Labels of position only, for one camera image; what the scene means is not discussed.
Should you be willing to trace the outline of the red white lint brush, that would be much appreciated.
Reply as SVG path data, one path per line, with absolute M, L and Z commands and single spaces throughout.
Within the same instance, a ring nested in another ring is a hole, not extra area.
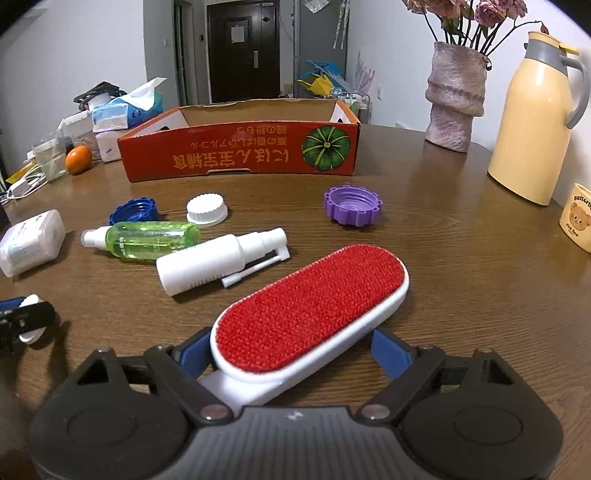
M 209 340 L 216 368 L 199 382 L 232 411 L 262 406 L 377 329 L 409 287 L 392 252 L 339 249 L 226 308 Z

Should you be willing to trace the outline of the clear glass cup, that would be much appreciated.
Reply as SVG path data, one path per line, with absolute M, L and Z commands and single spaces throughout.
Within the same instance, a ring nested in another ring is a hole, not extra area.
M 48 182 L 60 179 L 67 174 L 66 148 L 62 136 L 54 135 L 52 138 L 34 145 L 33 153 Z

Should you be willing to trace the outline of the dark wooden door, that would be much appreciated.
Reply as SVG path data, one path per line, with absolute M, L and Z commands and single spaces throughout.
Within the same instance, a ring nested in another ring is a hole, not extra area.
M 206 17 L 211 101 L 279 97 L 279 3 L 216 3 Z

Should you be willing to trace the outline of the white rectangular container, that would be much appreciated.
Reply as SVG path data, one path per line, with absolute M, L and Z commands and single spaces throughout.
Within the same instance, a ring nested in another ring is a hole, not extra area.
M 65 227 L 55 209 L 11 226 L 1 239 L 1 271 L 14 277 L 54 260 L 65 238 Z

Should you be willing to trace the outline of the white small cup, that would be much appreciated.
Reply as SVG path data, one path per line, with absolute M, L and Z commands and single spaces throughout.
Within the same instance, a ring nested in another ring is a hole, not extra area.
M 37 294 L 27 296 L 18 308 L 22 315 L 18 338 L 22 343 L 32 345 L 45 331 L 46 308 Z

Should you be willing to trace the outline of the white spray bottle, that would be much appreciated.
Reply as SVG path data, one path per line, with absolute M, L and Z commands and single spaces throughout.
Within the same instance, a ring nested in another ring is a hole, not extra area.
M 290 258 L 282 228 L 217 237 L 156 260 L 160 283 L 169 296 L 221 280 L 224 288 Z

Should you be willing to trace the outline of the orange fruit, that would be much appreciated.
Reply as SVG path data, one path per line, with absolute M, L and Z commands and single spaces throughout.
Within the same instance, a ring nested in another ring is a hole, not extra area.
M 74 147 L 65 158 L 65 167 L 70 175 L 78 175 L 88 170 L 93 162 L 91 150 L 85 145 Z

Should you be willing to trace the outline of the metal trolley rack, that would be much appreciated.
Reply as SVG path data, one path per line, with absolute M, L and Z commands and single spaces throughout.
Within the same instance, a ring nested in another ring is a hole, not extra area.
M 370 115 L 372 114 L 372 102 L 370 96 L 367 94 L 360 94 L 358 92 L 349 92 L 341 88 L 332 90 L 332 98 L 341 100 L 349 106 L 356 118 L 362 124 L 370 123 Z

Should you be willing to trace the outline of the yellow bear mug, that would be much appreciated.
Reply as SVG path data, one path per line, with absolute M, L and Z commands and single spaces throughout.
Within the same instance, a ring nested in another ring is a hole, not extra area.
M 591 253 L 591 191 L 588 188 L 574 184 L 559 225 L 577 246 Z

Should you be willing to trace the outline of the green spray bottle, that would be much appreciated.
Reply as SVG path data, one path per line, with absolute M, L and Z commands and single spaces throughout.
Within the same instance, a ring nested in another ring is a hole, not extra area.
M 106 251 L 122 260 L 154 262 L 200 241 L 197 225 L 190 222 L 118 222 L 85 230 L 83 247 Z

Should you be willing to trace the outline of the white ribbed bottle cap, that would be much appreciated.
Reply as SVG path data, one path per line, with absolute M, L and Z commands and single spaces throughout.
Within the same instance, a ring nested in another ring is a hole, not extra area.
M 228 217 L 221 194 L 204 193 L 190 199 L 186 204 L 186 220 L 201 228 L 218 225 Z

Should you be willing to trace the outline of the purple jar lid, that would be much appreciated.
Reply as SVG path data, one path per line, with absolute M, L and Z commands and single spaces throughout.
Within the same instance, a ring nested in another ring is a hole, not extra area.
M 383 201 L 365 187 L 342 185 L 325 192 L 325 214 L 345 226 L 365 227 L 375 224 L 381 214 Z

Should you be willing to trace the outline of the blue jar lid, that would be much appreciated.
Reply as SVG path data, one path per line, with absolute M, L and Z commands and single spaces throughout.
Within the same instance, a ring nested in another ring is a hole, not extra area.
M 117 206 L 108 216 L 108 224 L 120 222 L 156 221 L 159 218 L 156 202 L 152 198 L 140 197 Z

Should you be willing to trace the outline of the orange cardboard box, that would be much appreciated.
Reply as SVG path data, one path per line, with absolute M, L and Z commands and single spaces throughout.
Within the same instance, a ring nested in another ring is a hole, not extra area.
M 219 172 L 351 175 L 360 128 L 341 100 L 245 100 L 170 109 L 117 143 L 131 182 Z

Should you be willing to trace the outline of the grey refrigerator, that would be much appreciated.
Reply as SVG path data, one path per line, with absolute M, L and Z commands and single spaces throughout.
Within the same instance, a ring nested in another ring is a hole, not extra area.
M 346 76 L 346 46 L 341 40 L 334 46 L 339 25 L 341 1 L 329 1 L 317 13 L 306 6 L 307 1 L 294 1 L 294 80 L 314 69 L 308 60 L 332 63 Z M 294 97 L 311 98 L 311 93 L 300 82 L 294 83 Z

